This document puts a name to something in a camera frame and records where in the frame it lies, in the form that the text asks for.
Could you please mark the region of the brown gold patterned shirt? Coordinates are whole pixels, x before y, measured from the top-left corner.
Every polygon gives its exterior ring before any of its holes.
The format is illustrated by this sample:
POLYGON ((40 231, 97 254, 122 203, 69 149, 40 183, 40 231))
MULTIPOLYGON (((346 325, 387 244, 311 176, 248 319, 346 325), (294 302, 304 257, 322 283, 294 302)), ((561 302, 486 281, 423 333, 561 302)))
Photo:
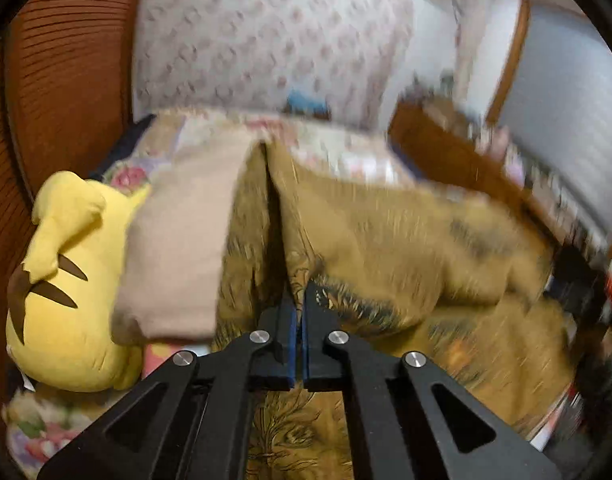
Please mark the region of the brown gold patterned shirt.
MULTIPOLYGON (((257 142, 234 191, 214 346, 284 296, 301 323, 315 283, 342 330, 389 356, 425 354, 530 442, 573 379, 550 269, 550 250, 496 206, 335 179, 257 142)), ((357 479, 342 393, 307 390, 303 372, 259 393, 244 477, 357 479)))

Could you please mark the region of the beige pillow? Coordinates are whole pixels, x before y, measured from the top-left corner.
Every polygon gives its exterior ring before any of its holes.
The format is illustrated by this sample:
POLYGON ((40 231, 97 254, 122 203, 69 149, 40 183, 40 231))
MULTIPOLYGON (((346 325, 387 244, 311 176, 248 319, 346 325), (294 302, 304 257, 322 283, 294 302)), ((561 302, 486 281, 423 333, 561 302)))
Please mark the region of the beige pillow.
POLYGON ((214 336, 234 191, 256 142, 228 128, 158 172, 127 231, 110 322, 117 344, 214 336))

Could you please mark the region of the floral bed quilt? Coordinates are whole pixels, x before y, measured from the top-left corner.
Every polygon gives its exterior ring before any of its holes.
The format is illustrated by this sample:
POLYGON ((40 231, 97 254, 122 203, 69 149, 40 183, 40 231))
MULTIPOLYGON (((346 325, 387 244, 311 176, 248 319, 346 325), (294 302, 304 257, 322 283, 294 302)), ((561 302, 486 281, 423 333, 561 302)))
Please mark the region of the floral bed quilt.
POLYGON ((172 352, 206 352, 237 177, 272 140, 328 176, 413 181, 381 138, 204 108, 145 118, 96 177, 59 171, 41 185, 7 289, 6 350, 24 383, 3 417, 26 477, 172 352))

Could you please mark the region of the yellow plush toy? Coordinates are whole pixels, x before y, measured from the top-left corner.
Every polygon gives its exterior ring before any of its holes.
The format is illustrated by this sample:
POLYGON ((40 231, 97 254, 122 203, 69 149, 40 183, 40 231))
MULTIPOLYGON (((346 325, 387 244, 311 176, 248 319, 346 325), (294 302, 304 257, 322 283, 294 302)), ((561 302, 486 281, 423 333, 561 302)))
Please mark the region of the yellow plush toy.
POLYGON ((36 230, 7 286, 7 353, 22 374, 71 392, 126 390, 143 351, 112 341, 127 229, 149 192, 130 195, 59 171, 34 200, 36 230))

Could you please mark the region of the wooden sideboard cabinet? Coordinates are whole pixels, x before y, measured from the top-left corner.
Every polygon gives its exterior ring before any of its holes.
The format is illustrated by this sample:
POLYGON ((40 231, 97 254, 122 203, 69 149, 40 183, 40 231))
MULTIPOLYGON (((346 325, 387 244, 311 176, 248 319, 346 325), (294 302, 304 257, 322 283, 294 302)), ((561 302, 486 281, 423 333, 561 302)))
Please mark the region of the wooden sideboard cabinet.
POLYGON ((400 102, 388 128, 389 140, 416 174, 443 184, 482 192, 506 205, 534 235, 553 246, 566 239, 544 207, 504 174, 502 167, 477 154, 466 140, 443 130, 422 107, 400 102))

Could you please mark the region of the cardboard box blue contents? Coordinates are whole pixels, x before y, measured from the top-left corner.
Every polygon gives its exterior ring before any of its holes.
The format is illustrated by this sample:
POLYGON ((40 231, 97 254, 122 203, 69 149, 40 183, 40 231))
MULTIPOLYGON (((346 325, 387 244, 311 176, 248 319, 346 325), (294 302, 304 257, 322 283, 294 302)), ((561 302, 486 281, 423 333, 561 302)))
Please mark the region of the cardboard box blue contents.
POLYGON ((327 102, 306 96, 298 91, 289 92, 282 113, 324 120, 325 122, 331 119, 331 111, 327 102))

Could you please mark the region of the grey window blind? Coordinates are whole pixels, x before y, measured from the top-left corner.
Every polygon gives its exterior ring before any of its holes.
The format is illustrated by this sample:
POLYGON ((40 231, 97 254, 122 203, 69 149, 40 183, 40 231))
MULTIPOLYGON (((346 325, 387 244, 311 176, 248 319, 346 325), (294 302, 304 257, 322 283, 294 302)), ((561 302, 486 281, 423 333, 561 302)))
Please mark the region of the grey window blind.
POLYGON ((612 234, 612 52, 590 21, 532 6, 500 122, 612 234))

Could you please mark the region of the wooden louvered wardrobe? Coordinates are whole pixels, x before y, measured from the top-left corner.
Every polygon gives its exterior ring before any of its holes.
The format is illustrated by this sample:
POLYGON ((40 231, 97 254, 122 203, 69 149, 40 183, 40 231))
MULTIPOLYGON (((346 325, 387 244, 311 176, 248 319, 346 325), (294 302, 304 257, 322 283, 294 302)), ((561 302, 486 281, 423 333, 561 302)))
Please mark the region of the wooden louvered wardrobe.
POLYGON ((0 0, 0 411, 6 286, 33 231, 32 201, 53 172, 93 170, 127 129, 137 6, 0 0))

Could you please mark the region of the circle patterned curtain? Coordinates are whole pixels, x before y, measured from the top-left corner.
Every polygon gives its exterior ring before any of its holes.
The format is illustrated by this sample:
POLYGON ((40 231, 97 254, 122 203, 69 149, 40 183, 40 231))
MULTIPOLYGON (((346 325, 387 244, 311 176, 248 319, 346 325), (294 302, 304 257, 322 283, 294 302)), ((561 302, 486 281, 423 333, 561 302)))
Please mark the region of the circle patterned curtain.
POLYGON ((414 78, 455 65, 459 0, 140 0, 135 116, 172 106, 281 110, 299 94, 384 129, 414 78))

